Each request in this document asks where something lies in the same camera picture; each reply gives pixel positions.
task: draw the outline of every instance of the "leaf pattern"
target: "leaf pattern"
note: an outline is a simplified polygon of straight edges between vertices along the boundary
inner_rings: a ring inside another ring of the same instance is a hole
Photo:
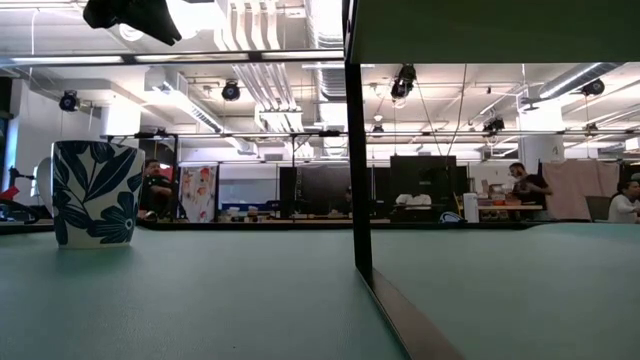
[[[64,220],[78,229],[86,229],[91,225],[91,218],[77,206],[67,205],[58,211]]]
[[[115,150],[113,150],[113,147],[111,147],[111,144],[104,143],[104,142],[91,143],[90,149],[91,149],[91,157],[98,164],[102,164],[105,161],[108,161],[109,159],[113,158],[113,155],[115,153]]]
[[[113,189],[115,189],[127,176],[135,158],[135,149],[128,148],[118,156],[107,161],[93,180],[91,188],[87,192],[87,196],[84,201],[93,200],[113,191]]]
[[[142,171],[139,174],[128,178],[127,185],[129,185],[129,190],[131,190],[131,192],[136,192],[140,185],[142,185]]]
[[[67,195],[67,193],[65,193],[64,191],[60,190],[60,191],[56,191],[53,194],[53,206],[55,206],[58,209],[61,209],[65,206],[67,206],[67,204],[69,203],[69,201],[71,200],[71,197],[69,197],[69,195]]]
[[[69,242],[69,236],[67,233],[67,223],[62,216],[56,216],[53,219],[53,229],[56,232],[56,240],[60,245],[67,245]]]
[[[82,161],[78,158],[78,154],[83,154],[89,147],[89,144],[77,141],[62,141],[56,143],[56,145],[60,151],[60,156],[62,156],[62,159],[64,159],[71,169],[71,172],[78,181],[78,184],[80,184],[82,189],[87,191],[89,188],[89,177],[87,176],[87,170],[84,168]]]
[[[53,154],[54,176],[63,184],[69,183],[69,169],[62,163],[58,154]]]
[[[101,244],[130,242],[136,224],[136,202],[132,193],[118,194],[118,205],[110,206],[100,213],[104,220],[94,221],[87,233],[101,237]]]

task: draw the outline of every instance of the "black object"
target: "black object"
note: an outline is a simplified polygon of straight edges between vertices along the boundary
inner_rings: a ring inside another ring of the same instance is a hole
[[[82,16],[93,29],[127,24],[169,46],[182,40],[165,0],[89,0]]]
[[[497,132],[500,130],[504,130],[504,120],[500,115],[497,115],[496,117],[489,119],[484,124],[484,127],[482,128],[482,131]]]
[[[382,125],[380,125],[380,124],[378,124],[378,125],[374,125],[374,126],[373,126],[373,130],[372,130],[372,132],[378,132],[378,133],[380,133],[380,132],[384,132],[384,128],[383,128],[383,127],[382,127]]]
[[[596,79],[582,87],[580,91],[584,96],[600,95],[604,92],[604,83],[600,79]]]
[[[227,84],[222,88],[222,98],[227,101],[236,101],[240,98],[238,80],[227,80]]]
[[[373,271],[371,254],[371,224],[369,221],[369,186],[367,183],[367,138],[364,131],[364,108],[362,106],[362,69],[360,64],[350,61],[352,34],[344,31],[347,56],[345,57],[345,84],[347,91],[347,121],[349,127],[349,165],[353,204],[353,248],[356,268],[369,281]]]
[[[416,78],[416,69],[413,67],[413,64],[402,65],[391,87],[391,98],[394,100],[406,98],[411,90],[413,90],[413,82]]]
[[[78,111],[78,92],[75,90],[65,90],[64,95],[60,98],[60,110],[66,112]]]
[[[585,131],[598,131],[598,125],[596,125],[596,123],[591,123],[591,124],[587,124],[587,126],[585,126],[583,128],[583,130]],[[595,136],[593,134],[584,134],[585,137],[592,137]]]
[[[28,179],[28,180],[35,180],[35,177],[33,175],[24,175],[21,174],[20,171],[18,171],[18,169],[14,168],[13,166],[9,168],[9,187],[12,187],[16,184],[16,179],[20,179],[20,178],[24,178],[24,179]]]

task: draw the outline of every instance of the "poster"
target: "poster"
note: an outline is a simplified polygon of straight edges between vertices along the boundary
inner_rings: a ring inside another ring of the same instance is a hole
[[[183,167],[180,171],[180,203],[189,222],[212,222],[215,217],[218,167]]]

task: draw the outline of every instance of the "cable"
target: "cable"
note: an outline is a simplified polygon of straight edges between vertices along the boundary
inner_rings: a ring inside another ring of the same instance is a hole
[[[458,136],[458,130],[460,130],[460,119],[462,119],[462,103],[464,102],[464,88],[465,83],[467,82],[467,64],[464,64],[464,74],[462,75],[462,92],[460,93],[460,107],[458,108],[458,125],[456,126],[456,131],[453,132],[453,140],[451,140],[451,144],[449,144],[449,150],[447,150],[447,156],[451,153],[451,149],[453,148],[453,143],[456,141],[456,136]]]
[[[429,117],[429,110],[427,110],[427,103],[424,101],[424,96],[422,95],[422,89],[420,88],[420,81],[418,80],[418,75],[416,74],[416,85],[418,85],[418,92],[420,93],[420,100],[422,101],[422,107],[424,108],[424,113],[427,115],[427,122],[429,123],[429,127],[431,128],[431,135],[433,135],[433,140],[436,142],[436,147],[438,148],[438,153],[442,156],[442,151],[440,150],[440,144],[438,144],[438,137],[436,136],[435,130],[433,130],[433,123],[431,122],[431,118]]]

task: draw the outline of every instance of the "curtain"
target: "curtain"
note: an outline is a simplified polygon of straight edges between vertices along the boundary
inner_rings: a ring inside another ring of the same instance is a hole
[[[612,196],[616,192],[618,164],[597,160],[543,163],[542,176],[553,190],[547,208],[555,219],[589,220],[585,196]]]
[[[215,217],[217,166],[183,167],[180,176],[180,203],[189,222],[211,222]]]

